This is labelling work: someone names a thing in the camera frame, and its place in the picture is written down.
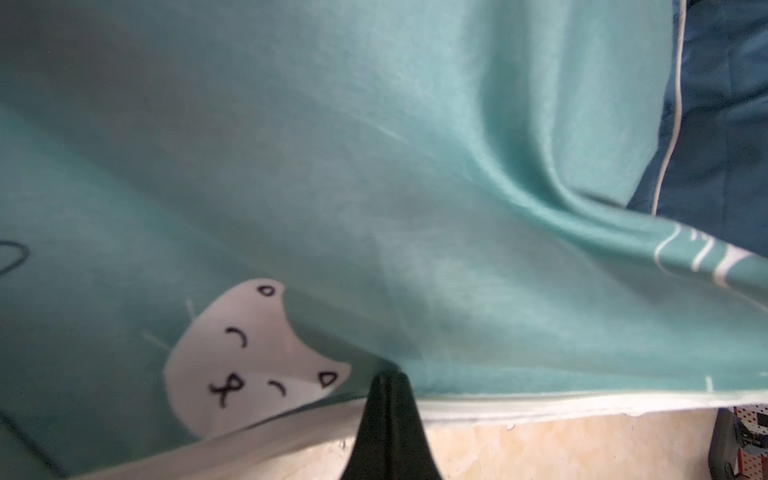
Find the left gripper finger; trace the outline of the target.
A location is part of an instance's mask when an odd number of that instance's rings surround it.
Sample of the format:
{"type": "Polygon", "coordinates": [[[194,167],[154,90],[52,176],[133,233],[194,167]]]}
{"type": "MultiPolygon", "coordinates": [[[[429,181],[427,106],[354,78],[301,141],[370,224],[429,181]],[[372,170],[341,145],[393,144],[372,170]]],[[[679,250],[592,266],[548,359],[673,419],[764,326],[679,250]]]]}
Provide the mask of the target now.
{"type": "Polygon", "coordinates": [[[373,379],[343,479],[439,479],[408,377],[373,379]]]}

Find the teal cat pillow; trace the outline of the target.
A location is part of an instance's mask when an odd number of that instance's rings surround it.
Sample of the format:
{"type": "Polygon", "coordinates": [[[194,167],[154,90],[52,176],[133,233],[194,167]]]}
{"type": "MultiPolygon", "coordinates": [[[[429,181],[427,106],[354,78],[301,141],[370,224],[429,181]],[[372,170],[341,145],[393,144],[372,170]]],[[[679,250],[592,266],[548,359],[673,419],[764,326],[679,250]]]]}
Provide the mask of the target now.
{"type": "Polygon", "coordinates": [[[673,2],[3,2],[2,477],[765,402],[767,254],[628,207],[673,2]]]}

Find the blue cartoon pillow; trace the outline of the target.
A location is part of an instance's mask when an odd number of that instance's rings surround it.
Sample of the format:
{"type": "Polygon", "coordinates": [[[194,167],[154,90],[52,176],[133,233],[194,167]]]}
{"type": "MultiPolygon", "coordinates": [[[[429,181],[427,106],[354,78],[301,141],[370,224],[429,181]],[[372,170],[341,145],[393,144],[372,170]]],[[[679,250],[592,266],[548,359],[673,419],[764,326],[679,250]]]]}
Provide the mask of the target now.
{"type": "Polygon", "coordinates": [[[675,1],[658,149],[628,203],[767,254],[767,4],[675,1]]]}

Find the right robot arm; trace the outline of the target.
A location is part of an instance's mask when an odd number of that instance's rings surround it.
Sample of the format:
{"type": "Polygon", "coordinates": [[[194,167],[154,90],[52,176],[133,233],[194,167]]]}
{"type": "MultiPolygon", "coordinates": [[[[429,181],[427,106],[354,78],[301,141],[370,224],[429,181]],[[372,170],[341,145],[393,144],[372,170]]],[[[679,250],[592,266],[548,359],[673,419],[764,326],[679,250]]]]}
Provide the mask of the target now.
{"type": "Polygon", "coordinates": [[[767,480],[767,405],[721,408],[708,453],[712,480],[767,480]]]}

